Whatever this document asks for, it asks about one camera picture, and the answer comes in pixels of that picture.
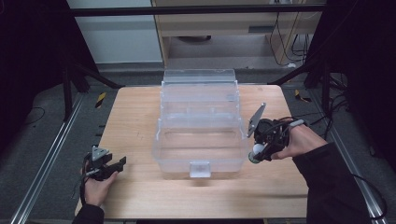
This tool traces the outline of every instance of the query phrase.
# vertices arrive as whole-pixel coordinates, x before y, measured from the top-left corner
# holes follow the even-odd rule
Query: clear plastic storage box
[[[238,172],[248,157],[233,70],[165,70],[152,154],[164,173]]]

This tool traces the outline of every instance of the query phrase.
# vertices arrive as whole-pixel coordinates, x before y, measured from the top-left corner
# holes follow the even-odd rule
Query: desk
[[[305,217],[307,186],[291,159],[253,164],[223,179],[164,179],[151,156],[160,116],[160,86],[119,90],[100,142],[124,171],[103,205],[106,218]],[[241,116],[248,122],[262,102],[264,118],[290,115],[278,86],[239,85]],[[254,139],[249,139],[253,146]]]

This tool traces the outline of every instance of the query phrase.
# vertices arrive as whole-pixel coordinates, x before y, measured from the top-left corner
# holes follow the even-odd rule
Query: wire
[[[335,88],[337,88],[341,91],[346,91],[347,85],[344,84],[343,76],[341,73],[340,73],[340,75],[341,75],[341,77],[340,77],[341,80],[338,80],[337,78],[333,77],[332,75],[330,75],[330,80],[332,81],[332,84],[335,85]]]
[[[33,121],[26,122],[26,123],[24,123],[24,125],[29,125],[29,124],[36,123],[36,122],[38,122],[39,120],[41,120],[41,119],[44,117],[44,115],[46,114],[46,110],[45,110],[43,107],[35,106],[35,107],[32,107],[32,109],[40,109],[40,110],[43,111],[43,113],[41,114],[41,116],[40,116],[38,119],[35,119],[35,120],[33,120]]]
[[[309,20],[309,19],[313,18],[317,14],[318,14],[318,12],[315,12],[314,14],[310,15],[309,17],[303,18],[303,20]]]
[[[72,199],[75,199],[76,188],[77,188],[78,183],[81,183],[82,179],[85,178],[85,177],[86,177],[85,175],[81,175],[81,176],[78,177],[78,180],[76,181],[76,183],[75,183],[75,185],[73,187],[73,192],[72,192],[72,196],[71,196]]]
[[[299,117],[305,117],[305,116],[316,115],[316,114],[323,114],[323,113],[322,112],[308,113],[308,114],[296,115],[296,116],[293,116],[293,117],[294,118],[299,118]]]
[[[294,119],[294,117],[284,117],[284,118],[281,118],[281,119],[278,119],[278,120],[282,121],[283,119]]]
[[[293,123],[295,120],[289,120],[289,121],[280,121],[278,124],[271,126],[271,128],[265,130],[265,134],[269,134],[269,132],[271,132],[273,129],[279,127],[279,126],[283,126],[283,125],[289,125],[291,123]]]
[[[319,123],[319,122],[320,122],[321,120],[323,120],[323,119],[328,119],[328,123],[327,123],[326,129],[325,129],[324,133],[321,134],[321,136],[323,136],[323,138],[324,138],[325,140],[327,139],[327,135],[328,135],[330,129],[332,128],[332,124],[333,124],[332,114],[333,114],[334,112],[338,112],[342,106],[348,105],[347,100],[343,100],[343,101],[337,103],[336,105],[334,105],[334,102],[336,101],[336,99],[339,98],[339,97],[341,97],[341,96],[344,96],[344,94],[341,93],[341,94],[335,96],[335,97],[332,99],[332,102],[331,102],[331,104],[330,104],[330,109],[329,109],[330,111],[329,111],[328,114],[325,114],[325,115],[322,116],[320,119],[317,119],[317,120],[315,120],[314,122],[311,123],[311,125],[315,125],[315,124]]]
[[[288,56],[288,53],[286,52],[286,47],[285,47],[285,44],[284,44],[284,42],[283,42],[283,38],[282,38],[282,35],[280,34],[280,29],[279,29],[279,12],[276,13],[276,21],[275,21],[275,24],[274,24],[274,29],[272,30],[271,35],[270,35],[270,39],[269,39],[270,46],[271,46],[271,51],[273,52],[274,55],[276,55],[276,54],[275,54],[275,51],[274,51],[274,48],[273,48],[273,45],[272,45],[272,37],[273,37],[273,34],[274,34],[275,29],[277,29],[277,32],[278,32],[278,34],[279,34],[279,40],[280,40],[280,43],[282,44],[283,53],[285,54],[286,58],[288,58],[292,63],[300,62],[301,60],[294,60],[294,59],[291,59],[291,58]],[[276,57],[275,57],[275,61],[276,61],[276,63],[277,63],[278,65],[281,65],[281,66],[286,65],[286,64],[282,64],[282,63],[278,62]]]
[[[375,193],[379,196],[379,198],[381,199],[381,202],[383,204],[383,212],[382,215],[380,215],[379,217],[371,217],[371,220],[379,220],[384,218],[387,215],[388,212],[388,204],[387,204],[387,200],[385,200],[384,196],[382,195],[381,191],[379,191],[379,189],[370,181],[368,181],[367,179],[359,176],[359,175],[354,175],[352,174],[355,178],[358,178],[359,180],[364,181],[370,188],[372,188]]]
[[[341,83],[343,83],[344,84],[344,74],[342,74],[342,73],[340,73],[340,79],[341,79]]]
[[[304,46],[303,49],[295,49],[295,44],[297,42],[297,39],[299,39],[299,42],[301,42],[301,38],[300,35],[296,35],[294,37],[293,43],[291,44],[291,53],[295,56],[301,57],[301,62],[302,64],[305,63],[305,58],[308,54],[308,48],[309,48],[309,42],[310,42],[310,38],[309,35],[305,35],[304,36]]]

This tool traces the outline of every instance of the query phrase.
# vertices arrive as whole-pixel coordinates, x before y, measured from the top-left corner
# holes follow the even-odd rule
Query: black cable
[[[342,73],[340,73],[340,79],[341,79],[341,83],[343,83],[344,84],[344,79],[343,79],[343,76],[344,76],[344,74],[342,74]]]
[[[273,125],[273,126],[271,126],[271,128],[265,130],[265,134],[269,134],[269,132],[271,132],[273,129],[275,129],[277,127],[280,127],[280,126],[283,126],[283,125],[289,125],[289,124],[293,123],[294,121],[295,121],[295,119],[294,120],[290,120],[290,121],[280,121],[278,124]]]
[[[35,107],[32,107],[32,109],[41,109],[41,110],[43,111],[43,114],[42,114],[38,119],[35,119],[35,120],[33,120],[33,121],[26,122],[26,123],[24,123],[24,125],[29,125],[29,124],[36,123],[36,122],[38,122],[39,120],[41,120],[41,119],[44,117],[44,115],[46,114],[46,110],[45,110],[43,107],[35,106]]]
[[[296,35],[296,36],[294,37],[293,43],[291,44],[291,53],[294,54],[295,56],[301,57],[301,56],[304,55],[304,49],[294,49],[294,46],[295,46],[296,41],[297,41],[297,38],[300,39],[300,36],[299,36],[299,35]]]
[[[334,112],[338,112],[339,109],[343,106],[343,105],[347,105],[347,100],[343,100],[339,103],[337,103],[336,105],[334,105],[334,102],[337,98],[344,96],[343,93],[337,95],[334,97],[334,99],[332,99],[331,105],[330,105],[330,112],[324,116],[322,116],[320,119],[315,120],[314,122],[311,123],[311,125],[315,125],[317,123],[319,123],[321,120],[323,119],[328,119],[327,121],[327,125],[326,125],[326,129],[324,131],[323,134],[320,134],[320,136],[323,136],[323,138],[326,140],[327,139],[327,135],[330,131],[330,129],[332,128],[332,124],[333,124],[333,118],[332,118],[332,114]]]
[[[273,30],[272,30],[272,32],[271,32],[270,39],[269,39],[270,46],[271,46],[271,51],[273,52],[274,56],[275,56],[276,54],[275,54],[274,48],[273,48],[273,46],[272,46],[272,37],[273,37],[274,31],[275,31],[276,28],[277,28],[277,32],[278,32],[278,34],[279,34],[279,39],[280,39],[280,42],[281,42],[281,44],[282,44],[283,53],[285,54],[285,56],[286,56],[292,63],[299,62],[300,60],[291,59],[291,58],[288,56],[287,52],[286,52],[286,47],[285,47],[285,44],[283,43],[283,39],[282,39],[282,36],[281,36],[281,34],[280,34],[280,29],[279,29],[279,12],[276,13],[276,21],[275,21],[274,28],[273,28]],[[278,62],[277,59],[276,59],[276,57],[275,57],[275,61],[276,61],[276,63],[277,63],[278,65],[280,65],[280,66],[286,65],[286,64],[282,64],[282,63]]]
[[[86,165],[87,165],[87,161],[90,159],[91,155],[92,155],[91,153],[88,153],[84,157],[84,160],[82,161],[81,177],[79,179],[79,182],[80,182],[80,185],[79,185],[79,199],[81,200],[81,204],[82,205],[84,205],[86,203],[85,202],[85,183],[87,183],[88,179],[90,178],[89,176],[87,176],[87,172],[86,172],[85,168],[86,168]]]
[[[305,55],[306,55],[306,49],[308,48],[307,42],[306,42],[306,35],[305,35],[305,40],[304,40],[304,47],[303,47],[303,55],[302,55],[302,63],[305,63]]]
[[[82,178],[85,178],[85,175],[80,175],[78,177],[78,180],[76,181],[74,187],[73,187],[73,192],[72,192],[72,196],[71,196],[72,199],[75,198],[77,185],[78,185],[78,183],[81,183]]]
[[[294,119],[294,117],[284,117],[284,118],[281,118],[281,119],[278,119],[278,120],[281,121],[283,119]]]
[[[309,45],[310,45],[309,35],[305,35],[304,42],[304,53],[303,53],[303,63],[306,61],[306,56],[308,55]]]
[[[337,78],[330,76],[330,80],[336,85],[339,90],[346,91],[347,85],[344,84],[343,81],[338,80]]]
[[[355,178],[358,178],[359,180],[364,181],[371,189],[373,189],[375,191],[375,193],[379,196],[379,198],[381,199],[381,202],[383,204],[383,210],[382,211],[382,215],[380,215],[379,217],[371,217],[371,220],[379,220],[384,218],[387,215],[388,212],[388,204],[387,204],[387,200],[385,200],[384,196],[382,195],[381,191],[379,191],[379,189],[370,181],[368,181],[367,179],[359,176],[359,175],[354,175],[352,174]]]
[[[305,116],[316,115],[316,114],[323,114],[323,113],[322,112],[308,113],[308,114],[296,115],[296,116],[293,116],[293,117],[294,118],[299,118],[299,117],[305,117]]]

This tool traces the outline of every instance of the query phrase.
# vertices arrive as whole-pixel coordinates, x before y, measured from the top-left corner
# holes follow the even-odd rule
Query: gray floor
[[[267,83],[283,77],[292,68],[276,64],[265,36],[212,36],[209,41],[175,38],[172,41],[167,68],[233,68],[240,83]],[[158,85],[163,71],[129,71],[123,73],[103,73],[104,76],[125,85]],[[320,118],[318,104],[295,98],[295,90],[303,97],[318,98],[319,88],[306,91],[301,81],[304,75],[294,78],[282,87],[293,116],[311,114],[304,118],[312,122]],[[89,78],[90,91],[79,94],[74,91],[74,99],[82,97],[79,113],[64,139],[59,154],[50,165],[34,205],[28,211],[26,223],[69,223],[73,219],[78,198],[72,192],[78,180],[78,170],[82,158],[100,141],[103,125],[110,113],[117,90]],[[100,108],[95,108],[98,95],[106,92]],[[332,91],[332,97],[339,91]],[[10,153],[0,160],[0,223],[9,220],[18,210],[35,175],[45,161],[51,145],[63,125],[63,90],[56,86],[43,91],[35,98],[34,109],[26,124],[9,146]],[[325,123],[312,127],[323,133]],[[374,183],[382,192],[389,205],[388,223],[396,223],[396,175],[388,163],[372,157],[365,135],[353,116],[341,108],[334,113],[334,125],[329,141],[342,140],[348,155],[362,176]],[[270,219],[268,223],[287,223],[286,219]],[[304,223],[303,219],[291,219],[289,223]]]

